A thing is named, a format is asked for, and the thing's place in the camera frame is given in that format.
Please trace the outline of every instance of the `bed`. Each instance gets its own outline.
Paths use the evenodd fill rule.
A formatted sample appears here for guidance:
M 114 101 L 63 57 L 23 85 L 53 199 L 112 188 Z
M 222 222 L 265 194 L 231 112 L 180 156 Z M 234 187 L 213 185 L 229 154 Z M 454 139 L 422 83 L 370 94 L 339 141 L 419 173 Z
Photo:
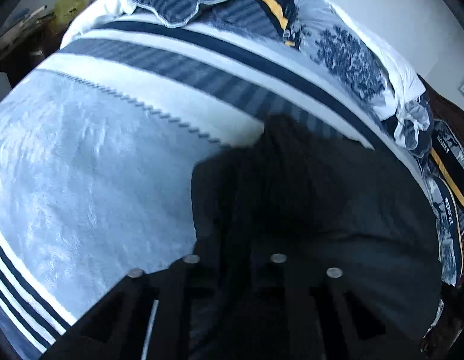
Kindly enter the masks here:
M 207 0 L 180 24 L 141 1 L 97 0 L 0 104 L 0 328 L 20 358 L 38 358 L 129 269 L 190 253 L 195 164 L 254 143 L 277 113 L 408 169 L 436 218 L 424 245 L 457 284 L 458 220 L 420 165 L 425 88 L 397 52 L 324 0 L 284 0 L 280 18 L 264 14 L 270 0 Z

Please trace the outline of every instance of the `yellow stripe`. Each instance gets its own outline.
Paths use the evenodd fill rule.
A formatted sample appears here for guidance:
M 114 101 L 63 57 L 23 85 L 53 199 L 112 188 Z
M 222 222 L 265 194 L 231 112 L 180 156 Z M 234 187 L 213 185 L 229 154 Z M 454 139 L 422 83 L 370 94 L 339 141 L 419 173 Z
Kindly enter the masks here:
M 458 214 L 457 214 L 457 205 L 455 204 L 455 199 L 454 199 L 454 196 L 452 195 L 452 191 L 450 190 L 449 186 L 447 185 L 447 183 L 445 183 L 445 186 L 447 187 L 449 193 L 450 193 L 450 196 L 452 196 L 452 199 L 454 200 L 454 206 L 455 206 L 455 218 L 457 218 L 457 233 L 458 233 L 458 243 L 459 243 L 459 246 L 460 246 L 460 254 L 462 255 L 462 266 L 460 267 L 460 276 L 457 278 L 457 280 L 459 280 L 461 277 L 462 277 L 462 273 L 464 271 L 464 246 L 462 245 L 462 233 L 460 232 L 460 224 L 458 222 Z
M 283 30 L 287 28 L 289 21 L 284 17 L 284 12 L 282 11 L 281 5 L 275 0 L 262 0 L 267 4 L 269 9 L 272 11 L 274 16 L 277 18 L 278 22 L 281 24 Z
M 460 192 L 457 185 L 454 183 L 454 181 L 450 177 L 449 173 L 447 172 L 447 169 L 445 169 L 444 163 L 442 162 L 442 160 L 440 159 L 439 155 L 437 154 L 434 148 L 430 150 L 430 154 L 432 155 L 432 158 L 435 160 L 435 162 L 439 166 L 440 172 L 443 174 L 445 181 L 447 182 L 449 187 L 452 189 L 454 195 L 457 197 L 460 204 L 464 207 L 464 195 L 462 195 L 462 192 Z

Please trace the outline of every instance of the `gray stripe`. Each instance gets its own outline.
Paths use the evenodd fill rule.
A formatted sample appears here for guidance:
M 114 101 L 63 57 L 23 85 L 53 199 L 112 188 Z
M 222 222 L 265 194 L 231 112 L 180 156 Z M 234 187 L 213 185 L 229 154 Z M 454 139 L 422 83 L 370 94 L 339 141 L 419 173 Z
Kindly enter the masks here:
M 268 115 L 284 113 L 296 120 L 307 120 L 307 127 L 315 127 L 313 130 L 321 136 L 324 133 L 331 136 L 332 127 L 324 129 L 321 120 L 286 98 L 188 56 L 140 44 L 92 38 L 75 40 L 59 52 L 93 56 L 140 68 L 203 91 L 259 120 L 265 120 Z

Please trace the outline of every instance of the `round metal rivet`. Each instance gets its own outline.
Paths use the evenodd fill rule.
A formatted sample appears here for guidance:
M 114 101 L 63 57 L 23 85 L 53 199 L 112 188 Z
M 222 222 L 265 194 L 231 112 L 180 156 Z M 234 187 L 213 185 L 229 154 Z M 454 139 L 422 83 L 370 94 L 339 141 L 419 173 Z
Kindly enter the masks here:
M 197 264 L 200 261 L 200 256 L 197 256 L 196 254 L 188 254 L 183 257 L 182 260 L 186 264 Z
M 133 279 L 137 279 L 144 274 L 144 271 L 140 268 L 132 268 L 129 272 L 127 272 L 127 276 Z
M 343 271 L 340 268 L 329 268 L 327 269 L 327 276 L 332 279 L 338 279 L 343 276 Z
M 282 264 L 287 261 L 287 256 L 282 253 L 275 253 L 270 256 L 270 260 L 276 264 Z

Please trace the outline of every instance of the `black garment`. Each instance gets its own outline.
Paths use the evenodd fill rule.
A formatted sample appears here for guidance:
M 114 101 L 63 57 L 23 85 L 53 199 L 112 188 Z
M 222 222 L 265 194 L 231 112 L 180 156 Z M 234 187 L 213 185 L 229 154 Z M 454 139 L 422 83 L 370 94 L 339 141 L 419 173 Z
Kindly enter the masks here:
M 201 204 L 207 185 L 211 195 Z M 254 351 L 257 331 L 250 330 L 260 326 L 266 329 L 261 337 L 271 339 L 284 318 L 277 305 L 257 307 L 250 290 L 250 243 L 265 234 L 294 241 L 301 253 L 340 267 L 366 306 L 417 343 L 433 322 L 441 289 L 435 217 L 398 160 L 350 140 L 320 139 L 294 120 L 274 116 L 252 148 L 200 164 L 192 195 L 198 238 L 220 231 L 227 267 L 221 294 L 193 313 L 192 348 L 208 346 L 192 358 L 220 353 L 221 359 L 238 359 L 218 348 L 234 347 L 238 336 L 249 334 L 251 341 L 241 344 L 248 353 L 283 359 L 277 348 L 264 356 Z M 208 214 L 205 206 L 211 207 Z M 264 318 L 278 323 L 259 323 Z M 214 339 L 207 340 L 211 334 Z M 280 346 L 277 337 L 274 345 Z

